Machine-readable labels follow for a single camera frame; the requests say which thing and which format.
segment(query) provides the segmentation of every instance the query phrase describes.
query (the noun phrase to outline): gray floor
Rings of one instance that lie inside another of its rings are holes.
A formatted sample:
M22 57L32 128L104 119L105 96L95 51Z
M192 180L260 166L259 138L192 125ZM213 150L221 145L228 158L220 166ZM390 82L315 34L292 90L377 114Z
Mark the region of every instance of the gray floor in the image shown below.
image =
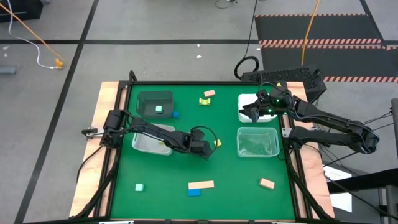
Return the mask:
M93 0L52 0L42 18L28 25L44 39L78 40ZM316 0L266 0L257 14L311 13ZM397 3L367 0L387 40L398 40ZM213 0L100 0L88 39L247 39L254 1L238 1L232 8L216 9ZM363 13L357 0L322 0L319 13ZM15 23L13 33L32 36ZM0 24L0 39L10 39ZM17 66L15 76L0 77L0 221L11 223L42 146L45 133L72 61L76 45L54 45L66 59L64 70L46 70L35 64L30 45L0 45L0 65ZM260 56L258 45L248 55ZM52 65L54 56L43 46L41 61ZM133 69L139 80L236 80L233 68L245 45L85 45L52 139L43 171L25 222L67 218L75 177L85 140L80 130L91 124L103 81L123 80ZM252 69L244 64L241 71ZM398 97L396 83L327 83L319 107L347 118L366 121L386 113ZM391 122L378 121L372 127ZM381 129L379 150L355 155L345 165L365 172L398 167L391 127ZM340 157L349 150L333 148Z

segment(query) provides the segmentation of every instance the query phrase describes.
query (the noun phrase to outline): green mat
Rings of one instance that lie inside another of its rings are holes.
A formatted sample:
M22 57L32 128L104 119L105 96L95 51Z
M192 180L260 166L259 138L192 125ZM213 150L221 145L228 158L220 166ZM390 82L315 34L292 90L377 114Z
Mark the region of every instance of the green mat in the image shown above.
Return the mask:
M148 120L189 132L194 126L211 128L222 146L204 160L173 152L160 156L132 148L134 134L124 137L111 218L251 219L293 220L294 211L286 164L277 157L242 158L237 154L236 134L241 126L273 127L280 138L278 119L269 123L241 123L238 95L257 92L256 86L134 85L129 111L136 113L141 91L171 90L179 119ZM199 105L203 92L215 90L210 106ZM203 130L213 147L213 136ZM259 186L261 178L275 182L273 190ZM188 183L214 180L215 187L201 196L187 197ZM135 185L144 184L143 192Z

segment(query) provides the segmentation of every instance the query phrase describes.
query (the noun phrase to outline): blue block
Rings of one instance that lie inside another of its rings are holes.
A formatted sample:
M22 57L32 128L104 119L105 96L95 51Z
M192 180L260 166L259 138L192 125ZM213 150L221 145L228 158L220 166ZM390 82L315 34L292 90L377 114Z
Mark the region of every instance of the blue block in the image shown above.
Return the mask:
M178 112L178 111L173 111L172 117L173 117L173 118L179 118L179 117L180 117L180 112Z
M200 189L188 190L188 197L200 196Z

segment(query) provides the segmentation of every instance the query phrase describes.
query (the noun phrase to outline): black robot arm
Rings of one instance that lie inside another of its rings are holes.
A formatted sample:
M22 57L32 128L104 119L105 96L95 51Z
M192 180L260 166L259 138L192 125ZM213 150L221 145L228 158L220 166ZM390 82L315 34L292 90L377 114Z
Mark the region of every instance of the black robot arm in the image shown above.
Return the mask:
M122 129L124 122L127 122L128 127ZM210 149L208 141L202 140L205 134L198 128L191 129L190 133L168 131L135 117L125 110L109 111L100 145L111 148L119 147L121 137L127 133L145 134L164 142L174 151L193 154L205 159L209 158L214 151Z
M291 148L300 148L307 142L317 142L325 146L347 146L355 152L370 154L376 150L380 140L379 136L363 123L321 111L312 104L292 96L286 88L275 86L270 94L265 90L259 90L257 97L255 102L239 110L253 122L257 122L263 115L286 114L296 121L317 123L342 132L329 133L302 127L285 129L283 135Z

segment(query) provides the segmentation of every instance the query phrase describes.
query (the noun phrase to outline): clear plastic container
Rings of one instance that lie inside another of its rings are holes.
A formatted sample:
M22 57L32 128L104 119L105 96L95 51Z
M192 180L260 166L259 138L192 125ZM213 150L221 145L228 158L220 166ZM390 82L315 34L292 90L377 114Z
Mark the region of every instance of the clear plastic container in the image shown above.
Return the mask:
M162 106L162 113L156 112ZM173 92L142 91L137 96L136 111L143 119L167 119L173 113Z
M173 126L163 124L154 125L168 131L175 131ZM167 147L162 141L146 136L145 134L136 133L132 139L131 146L133 149L137 149L141 152L154 153L163 156L169 156L172 153L172 149Z
M275 128L238 129L238 155L240 157L272 157L279 154L278 134Z

